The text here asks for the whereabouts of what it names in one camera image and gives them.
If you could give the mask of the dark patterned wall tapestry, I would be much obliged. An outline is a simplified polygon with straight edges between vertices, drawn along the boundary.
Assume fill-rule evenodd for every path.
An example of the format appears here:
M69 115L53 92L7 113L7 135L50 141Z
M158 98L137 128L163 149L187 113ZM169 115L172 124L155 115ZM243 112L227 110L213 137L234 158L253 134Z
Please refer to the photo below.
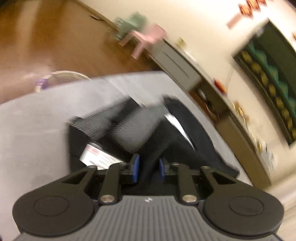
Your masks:
M233 59L261 92L288 145L295 142L295 49L271 21Z

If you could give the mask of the white hang tag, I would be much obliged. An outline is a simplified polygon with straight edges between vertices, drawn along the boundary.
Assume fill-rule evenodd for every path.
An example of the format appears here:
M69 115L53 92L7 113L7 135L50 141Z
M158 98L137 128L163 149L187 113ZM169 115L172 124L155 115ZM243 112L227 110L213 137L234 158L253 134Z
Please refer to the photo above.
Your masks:
M123 162L93 144L86 145L79 160L86 166L96 166L98 170L107 170L111 165Z

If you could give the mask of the green plastic kids chair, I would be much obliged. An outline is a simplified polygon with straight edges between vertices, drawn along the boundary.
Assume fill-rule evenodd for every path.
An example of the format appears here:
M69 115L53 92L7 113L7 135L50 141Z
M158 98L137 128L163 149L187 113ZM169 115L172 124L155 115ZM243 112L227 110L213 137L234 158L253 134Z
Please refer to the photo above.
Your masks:
M132 30L140 32L146 23L147 17L140 14L138 11L131 14L126 19L117 17L114 21L114 24L117 27L117 33L115 34L114 39L120 41Z

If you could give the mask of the red plate of fruit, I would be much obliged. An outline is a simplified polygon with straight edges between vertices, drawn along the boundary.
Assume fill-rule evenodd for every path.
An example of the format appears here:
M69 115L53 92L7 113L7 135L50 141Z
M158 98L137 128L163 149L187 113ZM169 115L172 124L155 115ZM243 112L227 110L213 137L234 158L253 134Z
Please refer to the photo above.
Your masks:
M227 95L228 94L227 87L221 81L219 81L218 79L215 79L214 80L214 85L217 87L217 89L222 94L224 94L224 95Z

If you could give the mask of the long low sideboard cabinet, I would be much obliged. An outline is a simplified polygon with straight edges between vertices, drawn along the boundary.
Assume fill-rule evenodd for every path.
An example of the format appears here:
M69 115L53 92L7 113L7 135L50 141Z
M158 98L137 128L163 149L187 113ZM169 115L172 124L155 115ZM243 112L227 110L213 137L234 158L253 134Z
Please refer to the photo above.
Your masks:
M271 178L254 137L233 103L214 85L213 78L184 50L166 39L152 47L150 57L203 109L252 184L260 189L269 188Z

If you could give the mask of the black garment with mesh lining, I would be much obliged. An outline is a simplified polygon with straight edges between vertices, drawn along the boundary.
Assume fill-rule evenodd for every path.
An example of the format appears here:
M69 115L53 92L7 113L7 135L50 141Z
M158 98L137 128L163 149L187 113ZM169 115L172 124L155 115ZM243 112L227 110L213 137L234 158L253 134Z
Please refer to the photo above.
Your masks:
M191 169L209 166L233 178L238 169L228 165L191 111L178 99L164 97L154 106L141 106L132 98L68 124L68 146L71 171L85 167L80 157L88 144L112 156L130 162L139 155L139 179L150 180L159 161L182 163Z

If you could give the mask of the pink plastic kids chair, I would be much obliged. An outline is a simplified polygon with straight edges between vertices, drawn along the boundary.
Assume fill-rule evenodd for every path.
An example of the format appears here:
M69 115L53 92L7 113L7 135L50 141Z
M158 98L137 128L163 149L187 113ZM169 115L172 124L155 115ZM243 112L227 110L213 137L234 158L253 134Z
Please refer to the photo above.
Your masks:
M146 47L153 46L167 36L167 32L157 24L151 24L145 33L131 30L120 42L121 46L125 46L131 39L138 41L137 46L133 50L131 56L138 59Z

